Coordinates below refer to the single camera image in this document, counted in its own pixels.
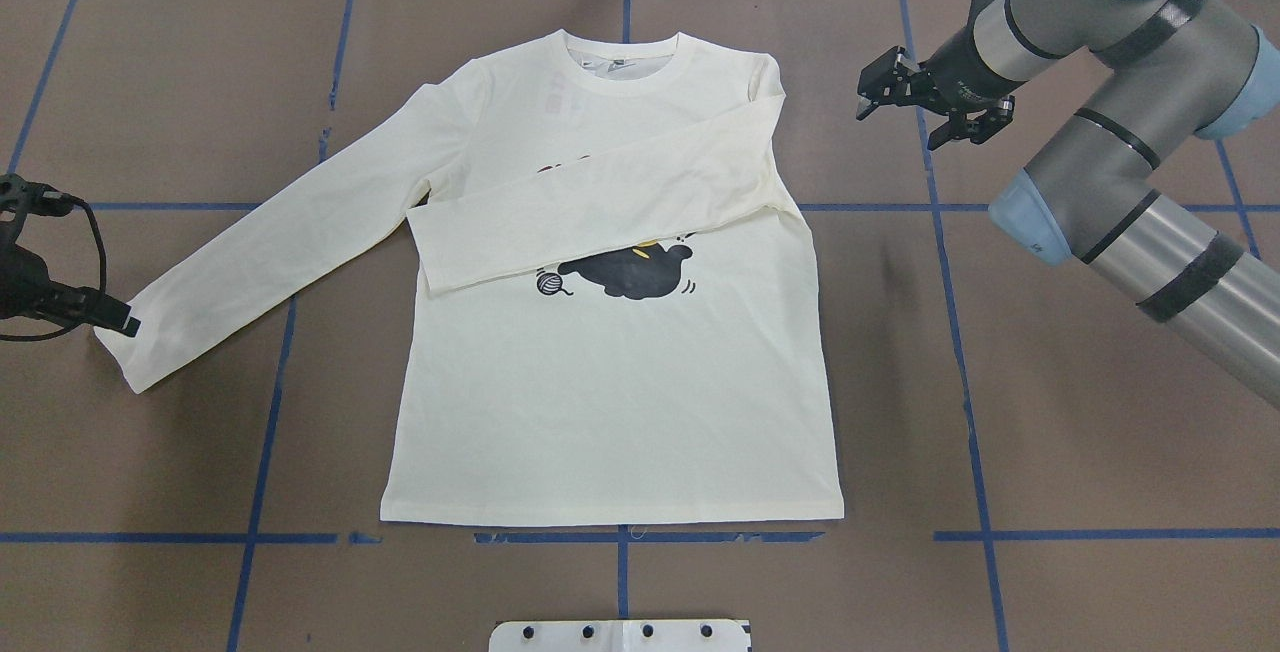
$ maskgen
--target black cable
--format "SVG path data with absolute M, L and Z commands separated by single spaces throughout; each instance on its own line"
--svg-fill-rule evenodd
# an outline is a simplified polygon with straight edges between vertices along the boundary
M 90 209 L 88 204 L 70 195 L 67 195 L 67 200 L 84 210 L 84 214 L 88 215 L 88 228 L 93 232 L 93 243 L 97 246 L 97 288 L 93 291 L 93 296 L 84 302 L 84 310 L 92 310 L 97 306 L 101 297 L 106 295 L 106 247 L 102 245 L 102 232 L 97 228 L 97 218 L 93 216 L 93 210 Z M 81 319 L 73 320 L 67 327 L 55 329 L 54 332 L 46 332 L 45 334 L 0 334 L 0 342 L 45 342 L 45 339 L 61 337 L 82 324 L 84 324 L 83 313 L 81 314 Z

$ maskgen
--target cartoon cat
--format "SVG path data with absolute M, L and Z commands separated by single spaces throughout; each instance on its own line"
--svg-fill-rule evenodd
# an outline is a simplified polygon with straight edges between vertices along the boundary
M 671 295 L 680 284 L 680 264 L 691 256 L 694 251 L 685 245 L 667 250 L 658 242 L 645 242 L 563 263 L 556 272 L 562 275 L 576 272 L 603 286 L 609 297 L 644 300 Z

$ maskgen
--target white t-shirt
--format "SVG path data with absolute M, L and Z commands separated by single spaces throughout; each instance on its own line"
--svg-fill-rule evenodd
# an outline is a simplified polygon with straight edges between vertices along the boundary
M 686 35 L 471 60 L 143 289 L 137 338 L 97 334 L 142 392 L 407 218 L 381 519 L 841 518 L 782 99 L 773 58 Z

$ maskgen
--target folded sleeve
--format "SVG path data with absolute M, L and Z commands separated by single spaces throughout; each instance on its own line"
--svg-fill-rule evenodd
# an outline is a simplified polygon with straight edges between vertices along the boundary
M 142 392 L 380 240 L 463 164 L 488 82 L 479 63 L 302 174 L 129 302 L 134 338 L 96 329 Z
M 773 163 L 783 92 L 764 56 L 751 99 L 681 129 L 408 213 L 433 293 L 794 210 Z

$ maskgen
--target blue tape line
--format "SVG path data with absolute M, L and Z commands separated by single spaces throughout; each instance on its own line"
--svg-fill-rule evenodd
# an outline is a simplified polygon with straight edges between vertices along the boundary
M 257 209 L 262 202 L 91 202 L 90 206 L 93 208 L 95 213 L 119 213 L 119 211 L 201 211 L 201 213 L 225 213 L 225 211 L 251 211 Z
M 49 85 L 49 76 L 54 72 L 54 61 L 58 60 L 58 51 L 63 46 L 63 38 L 67 37 L 67 27 L 72 23 L 72 14 L 76 12 L 77 1 L 67 0 L 67 9 L 63 10 L 63 22 L 58 27 L 58 33 L 54 35 L 54 44 L 49 47 L 49 56 L 45 58 L 45 69 L 40 73 L 36 92 L 31 96 L 31 105 L 27 108 L 27 118 L 22 122 L 22 129 L 18 132 L 18 142 L 13 146 L 13 155 L 9 156 L 9 174 L 18 173 L 18 160 L 22 159 L 22 149 L 27 146 L 27 134 L 31 133 L 31 126 L 36 123 L 36 111 L 40 109 L 40 100 L 45 96 L 45 86 Z
M 0 544 L 243 544 L 247 534 L 201 532 L 0 532 Z M 337 544 L 338 534 L 260 534 L 260 544 Z
M 906 0 L 899 0 L 902 14 L 902 35 L 906 50 L 915 59 L 915 42 L 911 38 L 911 18 Z M 987 507 L 987 484 L 982 473 L 982 451 L 978 447 L 978 425 L 973 415 L 973 396 L 969 388 L 969 369 L 965 364 L 964 342 L 960 337 L 960 314 L 956 310 L 955 288 L 951 283 L 951 261 L 947 257 L 946 236 L 942 228 L 942 210 L 938 201 L 938 184 L 933 170 L 933 155 L 929 154 L 928 132 L 924 126 L 924 111 L 915 108 L 915 123 L 920 136 L 920 152 L 924 158 L 924 173 L 929 188 L 929 205 L 933 208 L 933 238 L 938 249 L 938 263 L 942 266 L 942 291 L 947 304 L 947 322 L 951 327 L 951 348 L 956 365 L 960 368 L 960 386 L 964 392 L 964 416 L 969 425 L 969 466 L 973 473 L 974 496 L 978 502 L 978 523 L 984 533 L 991 532 L 991 512 Z M 1009 629 L 1005 621 L 1005 601 L 1000 592 L 1000 571 L 996 565 L 996 546 L 991 539 L 983 539 L 983 553 L 987 561 L 987 584 L 991 591 L 991 608 L 996 619 L 996 642 L 1001 652 L 1009 652 Z
M 627 538 L 631 537 L 631 528 L 618 525 L 618 619 L 631 617 L 631 602 L 627 598 L 630 582 L 627 580 Z
M 347 537 L 347 542 L 352 544 L 380 544 L 383 543 L 381 537 L 374 537 L 372 534 L 365 534 L 361 532 L 353 532 Z
M 631 44 L 631 0 L 622 0 L 622 44 Z
M 337 544 L 338 534 L 333 533 L 259 533 L 255 544 Z
M 329 111 L 338 109 L 338 81 L 342 78 L 342 59 L 347 54 L 347 32 L 351 31 L 351 8 L 356 0 L 347 0 L 342 13 L 342 32 L 338 33 L 338 54 L 333 58 L 333 87 L 329 88 Z
M 933 542 L 1066 542 L 1107 539 L 1280 539 L 1280 528 L 943 530 Z
M 931 213 L 938 209 L 945 213 L 984 213 L 987 211 L 987 205 L 975 204 L 952 204 L 952 205 L 928 205 L 928 204 L 899 204 L 899 202 L 815 202 L 804 204 L 800 206 L 800 211 L 805 213 Z
M 243 544 L 239 533 L 0 532 L 0 543 L 18 544 Z
M 332 132 L 333 132 L 332 127 L 325 127 L 324 129 L 320 131 L 320 152 L 317 155 L 320 156 L 320 160 L 316 164 L 320 164 L 326 159 L 329 159 L 329 134 Z
M 257 526 L 262 519 L 262 500 L 266 497 L 266 478 L 271 468 L 271 448 L 275 443 L 275 424 L 280 418 L 280 401 L 284 398 L 284 368 L 293 347 L 293 327 L 298 316 L 298 300 L 289 297 L 289 316 L 284 320 L 284 339 L 280 342 L 280 360 L 275 365 L 275 387 L 271 391 L 271 411 L 266 416 L 266 433 L 262 436 L 262 455 L 257 464 L 257 483 L 253 487 L 253 506 L 248 518 L 248 534 L 244 542 L 244 556 L 241 560 L 239 583 L 236 585 L 236 605 L 232 607 L 232 626 L 227 635 L 227 652 L 239 647 L 239 628 L 244 619 L 244 601 L 248 598 L 248 580 L 253 571 L 253 548 L 257 542 Z
M 1240 224 L 1244 227 L 1244 237 L 1249 241 L 1249 252 L 1261 260 L 1262 254 L 1258 252 L 1258 241 L 1253 237 L 1253 225 L 1249 224 L 1249 213 L 1244 208 L 1240 186 L 1235 183 L 1235 172 L 1231 169 L 1231 160 L 1226 156 L 1226 146 L 1222 145 L 1221 140 L 1215 140 L 1213 146 L 1217 147 L 1217 159 L 1222 163 L 1222 172 L 1226 173 L 1226 186 L 1231 188 L 1231 200 L 1235 202 L 1234 211 L 1240 216 Z
M 703 544 L 717 542 L 804 543 L 823 532 L 650 532 L 639 537 L 628 533 L 630 544 Z M 476 533 L 476 544 L 613 544 L 617 534 L 608 532 L 504 532 Z

